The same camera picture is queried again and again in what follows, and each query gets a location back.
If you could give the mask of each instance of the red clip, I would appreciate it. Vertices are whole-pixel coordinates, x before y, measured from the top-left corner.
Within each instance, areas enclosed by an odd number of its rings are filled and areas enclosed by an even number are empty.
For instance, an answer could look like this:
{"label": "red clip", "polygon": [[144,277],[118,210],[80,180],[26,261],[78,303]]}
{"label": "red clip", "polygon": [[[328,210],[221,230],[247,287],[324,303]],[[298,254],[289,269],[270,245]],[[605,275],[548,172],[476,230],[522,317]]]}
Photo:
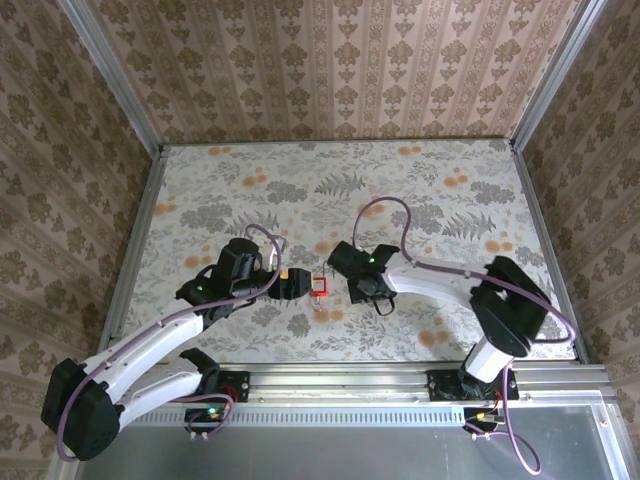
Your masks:
{"label": "red clip", "polygon": [[[322,289],[316,289],[316,282],[322,283]],[[326,277],[313,277],[311,279],[311,296],[312,297],[326,297],[327,290],[327,278]]]}

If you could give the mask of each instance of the gray leaf pattern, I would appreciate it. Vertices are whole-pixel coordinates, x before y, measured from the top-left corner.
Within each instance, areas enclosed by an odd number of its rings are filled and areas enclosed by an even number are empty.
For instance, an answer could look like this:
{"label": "gray leaf pattern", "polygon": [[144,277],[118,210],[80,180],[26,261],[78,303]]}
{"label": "gray leaf pattern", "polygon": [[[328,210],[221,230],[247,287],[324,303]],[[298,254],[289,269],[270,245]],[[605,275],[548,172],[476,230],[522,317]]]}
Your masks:
{"label": "gray leaf pattern", "polygon": [[[155,318],[185,281],[216,263],[231,238],[259,223],[287,239],[284,267],[324,273],[329,295],[319,302],[259,299],[183,348],[240,363],[464,359],[482,335],[471,311],[402,295],[396,312],[378,317],[368,305],[351,305],[344,278],[324,266],[340,240],[350,241],[362,207],[385,195],[411,206],[407,247],[415,255],[469,263],[506,255],[555,298],[505,140],[172,147],[124,333]],[[398,205],[375,205],[362,218],[358,244],[397,245],[405,220]],[[615,253],[604,268],[617,268]],[[6,267],[0,275],[29,273]],[[544,335],[561,332],[552,318],[545,321]],[[22,350],[1,341],[0,347],[8,355]],[[532,356],[573,358],[573,352],[539,345]],[[36,358],[34,367],[44,370],[45,360]]]}

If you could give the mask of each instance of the floral wallpaper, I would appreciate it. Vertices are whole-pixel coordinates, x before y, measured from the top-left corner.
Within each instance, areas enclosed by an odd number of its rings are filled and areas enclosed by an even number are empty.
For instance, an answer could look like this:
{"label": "floral wallpaper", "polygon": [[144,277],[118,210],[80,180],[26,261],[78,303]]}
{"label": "floral wallpaper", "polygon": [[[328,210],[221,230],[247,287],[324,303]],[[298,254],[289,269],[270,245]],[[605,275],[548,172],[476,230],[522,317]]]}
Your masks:
{"label": "floral wallpaper", "polygon": [[91,0],[165,144],[508,137],[577,0]]}
{"label": "floral wallpaper", "polygon": [[97,348],[149,164],[57,3],[0,2],[0,479],[46,474],[48,377]]}
{"label": "floral wallpaper", "polygon": [[611,1],[524,157],[593,360],[640,452],[640,3]]}
{"label": "floral wallpaper", "polygon": [[[308,295],[260,299],[176,353],[197,346],[240,363],[463,360],[482,336],[470,310],[403,295],[382,317],[352,305],[344,278],[325,265],[350,238],[363,205],[382,195],[412,207],[408,247],[417,255],[478,268],[507,255],[555,298],[507,140],[174,146],[166,155],[125,334],[157,317],[251,222],[288,240],[286,266],[324,274],[329,287],[319,303]],[[360,244],[397,245],[404,219],[394,204],[376,205],[361,224]],[[543,333],[563,334],[551,318]],[[574,354],[565,345],[538,346],[531,358]]]}

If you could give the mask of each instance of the patterned wall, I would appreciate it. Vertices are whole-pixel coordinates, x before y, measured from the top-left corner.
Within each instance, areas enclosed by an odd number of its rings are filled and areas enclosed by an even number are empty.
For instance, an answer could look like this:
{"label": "patterned wall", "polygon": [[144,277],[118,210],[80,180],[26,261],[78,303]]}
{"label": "patterned wall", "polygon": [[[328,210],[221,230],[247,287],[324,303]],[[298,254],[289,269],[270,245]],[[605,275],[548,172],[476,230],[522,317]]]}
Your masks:
{"label": "patterned wall", "polygon": [[525,150],[583,334],[640,452],[640,2],[610,1]]}
{"label": "patterned wall", "polygon": [[508,136],[576,0],[93,0],[164,143]]}
{"label": "patterned wall", "polygon": [[54,1],[0,2],[0,478],[44,478],[48,377],[93,352],[150,159]]}

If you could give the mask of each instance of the floral tablecloth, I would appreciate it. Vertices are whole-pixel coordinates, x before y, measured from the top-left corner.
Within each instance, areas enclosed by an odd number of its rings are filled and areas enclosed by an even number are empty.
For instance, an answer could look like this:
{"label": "floral tablecloth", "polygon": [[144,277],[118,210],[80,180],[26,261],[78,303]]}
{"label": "floral tablecloth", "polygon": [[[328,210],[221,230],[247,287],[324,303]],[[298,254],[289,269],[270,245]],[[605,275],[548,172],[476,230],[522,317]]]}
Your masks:
{"label": "floral tablecloth", "polygon": [[[286,266],[320,275],[362,206],[382,195],[413,211],[410,251],[459,262],[512,257],[554,298],[506,140],[326,142],[170,147],[124,333],[157,315],[219,250],[257,222],[287,238]],[[405,214],[377,204],[363,247],[397,244]],[[351,305],[330,269],[329,296],[268,299],[220,320],[189,345],[220,362],[461,360],[482,335],[461,306],[414,295],[381,317]],[[564,331],[551,317],[547,336]],[[530,358],[574,358],[537,346]]]}

